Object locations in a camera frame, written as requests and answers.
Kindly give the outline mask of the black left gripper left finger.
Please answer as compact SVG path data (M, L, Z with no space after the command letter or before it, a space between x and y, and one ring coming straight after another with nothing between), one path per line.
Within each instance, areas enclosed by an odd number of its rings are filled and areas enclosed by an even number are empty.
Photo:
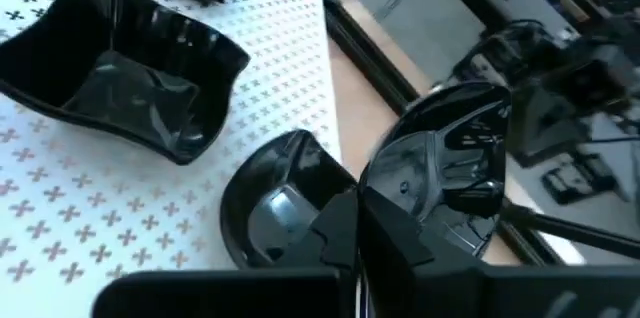
M351 317L355 310L358 202L334 196L272 267L143 271L109 283L94 318Z

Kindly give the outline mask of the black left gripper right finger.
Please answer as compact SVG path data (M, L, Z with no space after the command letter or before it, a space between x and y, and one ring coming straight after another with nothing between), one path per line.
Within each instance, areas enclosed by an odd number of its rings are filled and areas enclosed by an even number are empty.
M639 314L635 266L494 266L420 232L404 210L362 191L359 247L379 317L590 318Z

